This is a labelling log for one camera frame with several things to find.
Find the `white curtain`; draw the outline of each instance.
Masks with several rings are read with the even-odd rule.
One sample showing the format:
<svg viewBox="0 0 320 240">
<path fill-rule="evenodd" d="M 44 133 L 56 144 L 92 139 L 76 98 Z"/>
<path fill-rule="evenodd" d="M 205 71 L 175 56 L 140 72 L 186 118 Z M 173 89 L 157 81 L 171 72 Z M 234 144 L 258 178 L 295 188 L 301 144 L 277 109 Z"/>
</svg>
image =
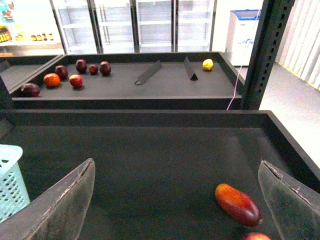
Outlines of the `white curtain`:
<svg viewBox="0 0 320 240">
<path fill-rule="evenodd" d="M 295 0 L 276 62 L 320 88 L 320 1 Z"/>
</svg>

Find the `blue freezer lid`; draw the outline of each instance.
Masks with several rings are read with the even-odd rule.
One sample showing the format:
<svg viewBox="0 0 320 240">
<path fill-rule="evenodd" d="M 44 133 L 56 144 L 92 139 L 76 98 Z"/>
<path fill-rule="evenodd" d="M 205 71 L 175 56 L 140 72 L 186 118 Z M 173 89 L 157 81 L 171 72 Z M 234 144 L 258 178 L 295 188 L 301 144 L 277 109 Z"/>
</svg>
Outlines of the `blue freezer lid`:
<svg viewBox="0 0 320 240">
<path fill-rule="evenodd" d="M 248 20 L 256 20 L 259 10 L 246 9 L 246 10 L 232 10 L 231 12 L 234 13 L 240 21 L 248 21 Z"/>
</svg>

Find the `red mango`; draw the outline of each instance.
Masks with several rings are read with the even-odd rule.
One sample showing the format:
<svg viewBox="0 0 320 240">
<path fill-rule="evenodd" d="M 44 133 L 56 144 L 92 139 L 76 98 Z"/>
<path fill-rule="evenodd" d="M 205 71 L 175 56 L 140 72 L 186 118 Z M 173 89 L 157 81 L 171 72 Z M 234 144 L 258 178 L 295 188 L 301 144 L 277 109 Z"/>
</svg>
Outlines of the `red mango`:
<svg viewBox="0 0 320 240">
<path fill-rule="evenodd" d="M 260 210 L 247 194 L 222 183 L 215 189 L 215 199 L 233 219 L 246 226 L 255 227 L 262 222 Z"/>
</svg>

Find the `yellow lemon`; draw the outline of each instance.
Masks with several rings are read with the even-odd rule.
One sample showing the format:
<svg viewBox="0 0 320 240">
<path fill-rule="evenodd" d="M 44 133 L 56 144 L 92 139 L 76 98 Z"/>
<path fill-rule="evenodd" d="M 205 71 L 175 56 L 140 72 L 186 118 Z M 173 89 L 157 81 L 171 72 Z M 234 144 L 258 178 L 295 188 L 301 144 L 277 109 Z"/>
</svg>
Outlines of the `yellow lemon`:
<svg viewBox="0 0 320 240">
<path fill-rule="evenodd" d="M 211 59 L 206 59 L 202 63 L 202 67 L 206 71 L 210 71 L 214 66 L 214 62 Z"/>
</svg>

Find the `black metal post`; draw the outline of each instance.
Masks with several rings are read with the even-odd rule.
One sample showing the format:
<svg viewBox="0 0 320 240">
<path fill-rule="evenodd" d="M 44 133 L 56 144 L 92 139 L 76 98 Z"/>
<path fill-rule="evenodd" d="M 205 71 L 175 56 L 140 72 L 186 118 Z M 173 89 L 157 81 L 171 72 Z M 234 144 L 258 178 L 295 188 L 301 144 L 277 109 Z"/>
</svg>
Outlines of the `black metal post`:
<svg viewBox="0 0 320 240">
<path fill-rule="evenodd" d="M 174 14 L 175 14 L 175 19 L 174 19 L 174 51 L 178 52 L 178 37 L 179 37 L 179 0 L 174 0 L 175 1 L 175 8 L 174 8 Z"/>
<path fill-rule="evenodd" d="M 102 54 L 103 48 L 102 48 L 101 35 L 100 35 L 100 30 L 99 30 L 99 23 L 98 23 L 98 19 L 97 19 L 96 5 L 94 2 L 92 2 L 92 0 L 86 0 L 86 2 L 88 5 L 96 52 L 98 54 Z"/>
<path fill-rule="evenodd" d="M 241 100 L 258 110 L 295 0 L 264 0 Z"/>
<path fill-rule="evenodd" d="M 138 54 L 140 53 L 140 46 L 139 46 L 139 30 L 138 30 L 138 17 L 137 17 L 136 4 L 137 4 L 136 0 L 130 0 L 134 52 Z"/>
</svg>

